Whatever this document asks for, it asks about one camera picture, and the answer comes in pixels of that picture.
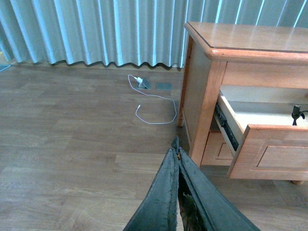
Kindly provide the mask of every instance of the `cable plug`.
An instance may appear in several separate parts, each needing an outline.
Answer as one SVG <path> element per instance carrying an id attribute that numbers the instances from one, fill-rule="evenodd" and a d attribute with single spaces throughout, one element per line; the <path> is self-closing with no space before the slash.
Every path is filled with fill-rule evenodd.
<path id="1" fill-rule="evenodd" d="M 143 81 L 143 79 L 142 78 L 140 78 L 140 77 L 137 77 L 137 78 L 135 78 L 136 79 L 136 81 L 139 83 L 139 84 L 141 84 L 142 83 L 142 81 Z"/>

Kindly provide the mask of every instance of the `cabinet top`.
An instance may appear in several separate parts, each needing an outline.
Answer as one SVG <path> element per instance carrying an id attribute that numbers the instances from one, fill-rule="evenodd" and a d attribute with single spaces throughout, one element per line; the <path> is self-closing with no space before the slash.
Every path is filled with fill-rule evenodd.
<path id="1" fill-rule="evenodd" d="M 308 29 L 187 22 L 209 59 L 308 64 Z"/>

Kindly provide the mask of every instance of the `wooden floor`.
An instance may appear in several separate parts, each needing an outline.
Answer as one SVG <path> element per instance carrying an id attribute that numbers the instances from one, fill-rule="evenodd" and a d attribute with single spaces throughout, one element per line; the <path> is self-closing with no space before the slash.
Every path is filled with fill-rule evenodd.
<path id="1" fill-rule="evenodd" d="M 0 72 L 0 231 L 119 231 L 145 197 L 175 135 L 172 103 L 142 96 L 127 74 L 173 91 L 182 73 L 12 66 Z M 308 184 L 231 180 L 202 167 L 221 192 L 262 230 L 308 229 Z"/>

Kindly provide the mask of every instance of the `cabinet leg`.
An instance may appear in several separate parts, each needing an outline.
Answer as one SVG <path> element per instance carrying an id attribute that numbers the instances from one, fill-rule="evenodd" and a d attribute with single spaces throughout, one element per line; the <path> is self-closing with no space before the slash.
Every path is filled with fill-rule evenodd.
<path id="1" fill-rule="evenodd" d="M 293 180 L 292 183 L 295 185 L 301 185 L 302 183 L 304 183 L 304 180 Z"/>

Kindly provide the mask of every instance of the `white charging cable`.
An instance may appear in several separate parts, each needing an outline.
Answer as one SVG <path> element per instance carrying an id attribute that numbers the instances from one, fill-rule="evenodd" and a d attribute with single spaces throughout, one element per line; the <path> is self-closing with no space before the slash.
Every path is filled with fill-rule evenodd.
<path id="1" fill-rule="evenodd" d="M 158 97 L 158 98 L 161 98 L 161 99 L 164 99 L 164 100 L 171 100 L 171 101 L 173 102 L 174 112 L 175 112 L 175 115 L 174 115 L 173 119 L 172 119 L 170 122 L 166 122 L 166 123 L 150 123 L 150 122 L 147 122 L 147 121 L 143 120 L 142 118 L 140 118 L 140 116 L 137 114 L 139 108 L 141 107 L 141 105 L 139 105 L 139 106 L 137 107 L 137 109 L 136 109 L 136 112 L 135 112 L 136 117 L 138 117 L 141 121 L 143 121 L 144 123 L 147 123 L 147 124 L 154 124 L 154 125 L 159 125 L 159 124 L 171 124 L 171 123 L 175 120 L 175 118 L 177 117 L 177 115 L 178 115 L 178 114 L 177 114 L 177 108 L 176 108 L 176 106 L 175 106 L 174 100 L 173 100 L 173 99 L 169 99 L 169 98 L 164 98 L 164 97 L 159 96 L 159 95 L 149 95 L 149 94 L 143 93 L 143 92 L 141 92 L 141 91 L 135 89 L 135 88 L 132 86 L 131 82 L 130 82 L 130 79 L 129 79 L 130 76 L 133 77 L 138 83 L 142 83 L 142 78 L 134 77 L 133 75 L 130 75 L 130 74 L 129 74 L 129 75 L 127 76 L 127 78 L 128 78 L 128 82 L 129 82 L 131 88 L 133 88 L 135 91 L 141 93 L 142 95 L 154 96 L 154 97 Z"/>

